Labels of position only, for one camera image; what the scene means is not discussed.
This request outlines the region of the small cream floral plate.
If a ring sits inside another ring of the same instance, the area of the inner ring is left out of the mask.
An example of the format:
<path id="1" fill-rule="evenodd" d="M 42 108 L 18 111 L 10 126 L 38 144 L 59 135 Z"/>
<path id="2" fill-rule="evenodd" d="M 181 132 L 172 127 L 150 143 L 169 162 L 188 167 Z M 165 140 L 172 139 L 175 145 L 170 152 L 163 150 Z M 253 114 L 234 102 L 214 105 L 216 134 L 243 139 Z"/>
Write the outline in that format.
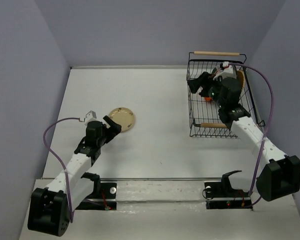
<path id="1" fill-rule="evenodd" d="M 127 132 L 133 128 L 136 123 L 136 117 L 132 110 L 126 107 L 118 107 L 113 109 L 108 117 L 116 124 L 121 125 L 121 132 Z"/>

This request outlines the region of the orange plate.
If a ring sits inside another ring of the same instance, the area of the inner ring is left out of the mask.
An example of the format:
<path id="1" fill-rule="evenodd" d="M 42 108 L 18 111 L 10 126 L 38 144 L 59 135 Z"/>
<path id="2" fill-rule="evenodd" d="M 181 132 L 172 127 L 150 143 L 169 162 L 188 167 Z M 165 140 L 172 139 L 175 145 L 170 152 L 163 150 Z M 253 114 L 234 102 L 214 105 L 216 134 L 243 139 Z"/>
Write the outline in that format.
<path id="1" fill-rule="evenodd" d="M 206 102 L 209 102 L 209 103 L 213 102 L 213 99 L 211 97 L 204 97 L 204 99 Z"/>

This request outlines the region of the woven bamboo round plate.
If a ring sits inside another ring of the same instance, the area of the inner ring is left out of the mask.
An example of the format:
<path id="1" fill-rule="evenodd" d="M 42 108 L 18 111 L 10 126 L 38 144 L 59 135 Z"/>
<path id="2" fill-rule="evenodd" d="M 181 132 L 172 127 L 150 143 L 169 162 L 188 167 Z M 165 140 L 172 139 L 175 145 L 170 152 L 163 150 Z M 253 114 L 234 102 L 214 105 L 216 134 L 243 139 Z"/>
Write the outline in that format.
<path id="1" fill-rule="evenodd" d="M 245 74 L 242 70 L 237 70 L 236 72 L 237 75 L 237 79 L 239 80 L 240 84 L 241 84 L 241 89 L 243 90 L 245 87 Z"/>

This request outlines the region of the white plate teal red rim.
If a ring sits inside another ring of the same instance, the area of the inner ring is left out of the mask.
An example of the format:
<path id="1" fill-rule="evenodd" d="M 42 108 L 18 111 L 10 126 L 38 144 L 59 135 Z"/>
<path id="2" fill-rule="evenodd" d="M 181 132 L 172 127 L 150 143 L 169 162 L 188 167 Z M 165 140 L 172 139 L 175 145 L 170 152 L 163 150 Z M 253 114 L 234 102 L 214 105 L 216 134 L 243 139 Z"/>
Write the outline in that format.
<path id="1" fill-rule="evenodd" d="M 221 73 L 223 73 L 224 69 L 221 65 L 217 65 L 213 71 L 212 71 L 212 74 L 215 75 L 215 76 L 218 76 L 220 75 Z"/>

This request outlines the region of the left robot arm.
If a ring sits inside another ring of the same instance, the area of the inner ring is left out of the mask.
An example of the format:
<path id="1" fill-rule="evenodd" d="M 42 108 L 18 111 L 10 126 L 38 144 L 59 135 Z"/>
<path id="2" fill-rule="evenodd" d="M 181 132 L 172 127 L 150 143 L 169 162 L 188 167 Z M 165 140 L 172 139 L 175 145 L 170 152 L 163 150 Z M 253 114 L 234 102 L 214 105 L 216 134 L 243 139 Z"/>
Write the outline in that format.
<path id="1" fill-rule="evenodd" d="M 108 116 L 98 121 L 93 111 L 78 121 L 85 124 L 85 135 L 68 164 L 58 156 L 61 172 L 31 194 L 27 220 L 30 231 L 61 237 L 73 222 L 75 209 L 92 207 L 113 211 L 117 208 L 116 183 L 103 183 L 91 168 L 101 155 L 101 148 L 112 141 L 122 127 Z"/>

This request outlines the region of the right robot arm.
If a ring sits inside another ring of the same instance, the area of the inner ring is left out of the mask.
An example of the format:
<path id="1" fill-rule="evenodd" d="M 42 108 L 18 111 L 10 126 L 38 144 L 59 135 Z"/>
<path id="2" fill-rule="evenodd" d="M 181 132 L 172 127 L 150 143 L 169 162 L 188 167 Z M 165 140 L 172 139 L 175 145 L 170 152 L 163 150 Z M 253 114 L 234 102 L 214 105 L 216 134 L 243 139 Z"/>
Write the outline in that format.
<path id="1" fill-rule="evenodd" d="M 238 178 L 240 169 L 222 175 L 220 190 L 232 196 L 238 190 L 249 195 L 259 194 L 267 202 L 294 194 L 300 190 L 300 159 L 287 155 L 260 129 L 252 115 L 241 104 L 245 82 L 236 72 L 209 73 L 187 80 L 191 94 L 209 98 L 218 106 L 218 116 L 223 128 L 235 134 L 256 158 L 254 172 L 248 179 Z"/>

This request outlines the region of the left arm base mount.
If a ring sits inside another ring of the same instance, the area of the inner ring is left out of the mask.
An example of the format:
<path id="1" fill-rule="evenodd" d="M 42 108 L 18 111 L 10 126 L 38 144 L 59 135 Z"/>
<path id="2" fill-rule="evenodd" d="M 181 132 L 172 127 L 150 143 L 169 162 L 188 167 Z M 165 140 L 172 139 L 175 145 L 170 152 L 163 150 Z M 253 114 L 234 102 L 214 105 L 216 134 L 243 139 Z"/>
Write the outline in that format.
<path id="1" fill-rule="evenodd" d="M 101 182 L 76 208 L 76 210 L 115 211 L 117 209 L 117 183 Z"/>

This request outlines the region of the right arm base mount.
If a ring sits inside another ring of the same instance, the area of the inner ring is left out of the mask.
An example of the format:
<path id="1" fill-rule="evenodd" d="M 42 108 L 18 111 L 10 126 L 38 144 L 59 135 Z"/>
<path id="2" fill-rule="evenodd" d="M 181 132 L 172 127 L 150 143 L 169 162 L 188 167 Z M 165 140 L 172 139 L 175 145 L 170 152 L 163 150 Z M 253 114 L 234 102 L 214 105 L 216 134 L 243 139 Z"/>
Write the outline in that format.
<path id="1" fill-rule="evenodd" d="M 205 182 L 202 197 L 208 210 L 253 208 L 251 197 L 247 192 L 241 189 L 227 190 L 220 181 Z"/>

